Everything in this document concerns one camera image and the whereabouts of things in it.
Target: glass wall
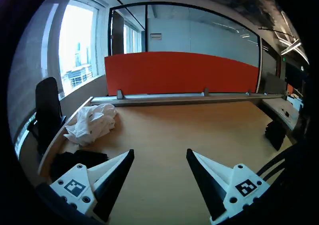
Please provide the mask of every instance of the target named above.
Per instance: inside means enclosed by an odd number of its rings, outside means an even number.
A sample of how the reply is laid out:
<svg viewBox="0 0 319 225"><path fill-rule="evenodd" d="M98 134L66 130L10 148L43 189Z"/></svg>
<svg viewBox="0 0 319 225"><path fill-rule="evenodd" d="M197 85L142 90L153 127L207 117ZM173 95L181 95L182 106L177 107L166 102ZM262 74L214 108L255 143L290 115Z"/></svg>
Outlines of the glass wall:
<svg viewBox="0 0 319 225"><path fill-rule="evenodd" d="M259 66L256 34L222 16L194 8L153 5L148 13L148 51L215 55Z"/></svg>
<svg viewBox="0 0 319 225"><path fill-rule="evenodd" d="M111 54L145 51L145 6L131 6L112 12Z"/></svg>

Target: ceiling light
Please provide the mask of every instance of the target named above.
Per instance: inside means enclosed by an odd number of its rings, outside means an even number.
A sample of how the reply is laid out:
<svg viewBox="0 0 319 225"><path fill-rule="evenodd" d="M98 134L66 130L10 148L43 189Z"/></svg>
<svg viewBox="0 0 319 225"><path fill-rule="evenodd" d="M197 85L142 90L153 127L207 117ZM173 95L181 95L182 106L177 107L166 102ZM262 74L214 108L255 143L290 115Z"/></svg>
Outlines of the ceiling light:
<svg viewBox="0 0 319 225"><path fill-rule="evenodd" d="M248 41L250 41L250 42L255 43L255 44L257 44L257 45L258 45L258 43L254 42L254 41L251 41L250 39L248 39Z"/></svg>
<svg viewBox="0 0 319 225"><path fill-rule="evenodd" d="M282 51L282 55L284 55L284 54L286 54L286 53L292 51L293 49L297 48L297 47L300 46L300 45L301 45L301 42L299 42L299 39L298 39L298 40L296 40L294 43L292 43L291 45L289 45L286 49L284 49L284 50Z"/></svg>
<svg viewBox="0 0 319 225"><path fill-rule="evenodd" d="M288 46L291 45L290 42L288 42L288 41L286 41L286 40L284 40L284 39L282 39L282 38L280 38L279 41L280 41L281 43L284 43L285 45L288 45ZM299 48L295 48L294 50L295 50L299 55L301 55L301 56L305 59L305 61L309 64L308 58L306 57L306 55L305 55Z"/></svg>

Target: chair backrest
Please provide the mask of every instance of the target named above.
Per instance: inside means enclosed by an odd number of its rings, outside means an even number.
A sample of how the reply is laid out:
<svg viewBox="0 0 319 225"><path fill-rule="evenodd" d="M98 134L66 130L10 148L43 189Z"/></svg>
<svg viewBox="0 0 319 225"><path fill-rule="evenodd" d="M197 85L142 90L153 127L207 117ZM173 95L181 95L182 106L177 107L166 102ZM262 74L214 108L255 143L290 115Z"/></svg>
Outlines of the chair backrest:
<svg viewBox="0 0 319 225"><path fill-rule="evenodd" d="M45 119L47 122L61 121L61 106L55 78L48 77L38 83L35 89L35 118L38 122Z"/></svg>
<svg viewBox="0 0 319 225"><path fill-rule="evenodd" d="M37 149L42 155L61 127L62 112L55 78L49 77L38 83L35 89L35 108Z"/></svg>

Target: screw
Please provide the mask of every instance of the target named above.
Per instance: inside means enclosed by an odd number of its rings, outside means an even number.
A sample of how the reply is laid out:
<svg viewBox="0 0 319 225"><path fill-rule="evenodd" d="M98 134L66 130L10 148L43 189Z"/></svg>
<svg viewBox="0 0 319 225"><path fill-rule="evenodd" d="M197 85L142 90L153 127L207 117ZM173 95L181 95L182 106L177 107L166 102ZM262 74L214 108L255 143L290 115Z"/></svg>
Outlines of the screw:
<svg viewBox="0 0 319 225"><path fill-rule="evenodd" d="M90 199L89 197L87 197L87 196L84 196L84 197L82 198L82 200L83 200L83 202L85 202L85 203L89 203L89 202L91 201L91 199Z"/></svg>

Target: desk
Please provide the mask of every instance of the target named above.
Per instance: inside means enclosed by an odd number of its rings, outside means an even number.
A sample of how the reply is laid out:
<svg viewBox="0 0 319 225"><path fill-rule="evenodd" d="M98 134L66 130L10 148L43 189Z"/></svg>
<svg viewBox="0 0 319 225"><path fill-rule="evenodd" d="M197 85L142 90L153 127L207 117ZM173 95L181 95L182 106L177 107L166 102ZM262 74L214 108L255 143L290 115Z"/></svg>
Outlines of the desk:
<svg viewBox="0 0 319 225"><path fill-rule="evenodd" d="M134 149L135 160L110 215L113 224L210 224L186 160L186 150L257 172L279 152L264 137L271 119L248 101L120 107L115 129L84 149L113 158ZM77 146L63 141L61 152Z"/></svg>

